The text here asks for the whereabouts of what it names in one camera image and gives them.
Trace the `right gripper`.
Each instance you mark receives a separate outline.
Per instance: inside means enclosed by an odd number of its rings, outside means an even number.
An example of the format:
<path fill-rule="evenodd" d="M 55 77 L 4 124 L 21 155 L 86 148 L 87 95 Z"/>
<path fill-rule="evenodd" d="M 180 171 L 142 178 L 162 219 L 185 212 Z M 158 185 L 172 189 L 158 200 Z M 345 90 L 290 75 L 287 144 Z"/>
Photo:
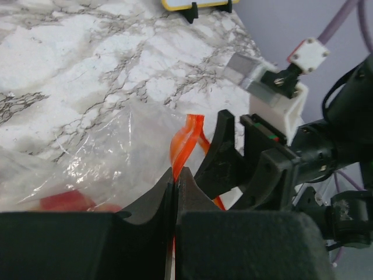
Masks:
<path fill-rule="evenodd" d="M 240 123 L 244 157 L 235 148 L 235 117 L 218 112 L 210 148 L 195 174 L 198 187 L 212 200 L 240 187 L 234 210 L 291 209 L 300 157 L 287 146 L 287 137 L 257 114 L 242 115 Z"/>

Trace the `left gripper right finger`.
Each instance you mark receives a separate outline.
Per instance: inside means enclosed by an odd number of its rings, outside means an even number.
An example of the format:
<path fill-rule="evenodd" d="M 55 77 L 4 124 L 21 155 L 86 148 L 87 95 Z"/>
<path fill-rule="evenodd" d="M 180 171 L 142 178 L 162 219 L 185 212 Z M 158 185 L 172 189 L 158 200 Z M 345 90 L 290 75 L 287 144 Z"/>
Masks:
<path fill-rule="evenodd" d="M 321 233 L 303 213 L 222 211 L 182 169 L 177 279 L 334 279 Z"/>

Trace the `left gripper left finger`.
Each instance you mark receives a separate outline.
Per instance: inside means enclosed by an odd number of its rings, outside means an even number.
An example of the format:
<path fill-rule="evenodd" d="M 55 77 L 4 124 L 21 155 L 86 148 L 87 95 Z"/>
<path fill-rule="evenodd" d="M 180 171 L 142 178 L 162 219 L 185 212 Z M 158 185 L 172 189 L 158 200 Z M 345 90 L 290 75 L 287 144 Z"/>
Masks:
<path fill-rule="evenodd" d="M 1 278 L 169 279 L 173 195 L 167 170 L 117 213 L 2 213 Z"/>

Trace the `red fake fruit bunch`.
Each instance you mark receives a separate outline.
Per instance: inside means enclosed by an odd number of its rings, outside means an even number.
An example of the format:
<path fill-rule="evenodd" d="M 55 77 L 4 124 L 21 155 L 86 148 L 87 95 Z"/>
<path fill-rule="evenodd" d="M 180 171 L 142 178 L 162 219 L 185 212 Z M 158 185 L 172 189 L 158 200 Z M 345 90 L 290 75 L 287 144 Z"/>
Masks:
<path fill-rule="evenodd" d="M 38 211 L 47 212 L 118 212 L 119 205 L 103 203 L 97 205 L 89 196 L 78 190 L 68 191 L 57 195 L 42 198 Z"/>

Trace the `clear zip top bag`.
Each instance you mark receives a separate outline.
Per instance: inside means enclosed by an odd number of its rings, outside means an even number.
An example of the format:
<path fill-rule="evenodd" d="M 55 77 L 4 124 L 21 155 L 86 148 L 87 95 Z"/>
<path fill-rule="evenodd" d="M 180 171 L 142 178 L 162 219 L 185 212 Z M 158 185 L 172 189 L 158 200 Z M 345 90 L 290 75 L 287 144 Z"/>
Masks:
<path fill-rule="evenodd" d="M 47 212 L 36 210 L 42 198 L 73 190 L 97 205 L 124 209 L 167 170 L 173 181 L 183 167 L 194 175 L 210 148 L 209 125 L 204 114 L 131 103 L 89 132 L 59 163 L 2 149 L 1 214 Z"/>

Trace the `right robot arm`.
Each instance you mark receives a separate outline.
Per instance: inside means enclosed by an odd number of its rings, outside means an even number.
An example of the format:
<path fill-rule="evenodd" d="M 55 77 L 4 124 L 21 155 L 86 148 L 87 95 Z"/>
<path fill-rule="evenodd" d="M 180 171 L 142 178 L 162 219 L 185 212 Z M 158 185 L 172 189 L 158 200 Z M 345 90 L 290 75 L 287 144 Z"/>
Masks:
<path fill-rule="evenodd" d="M 299 126 L 285 136 L 259 114 L 242 115 L 244 152 L 234 147 L 234 116 L 218 113 L 206 158 L 195 181 L 210 198 L 234 188 L 242 196 L 234 209 L 285 210 L 308 214 L 326 240 L 338 246 L 365 248 L 372 244 L 372 184 L 344 191 L 330 205 L 314 199 L 292 206 L 295 187 L 319 183 L 339 169 L 359 163 L 372 177 L 372 57 L 342 76 L 322 103 L 321 120 Z"/>

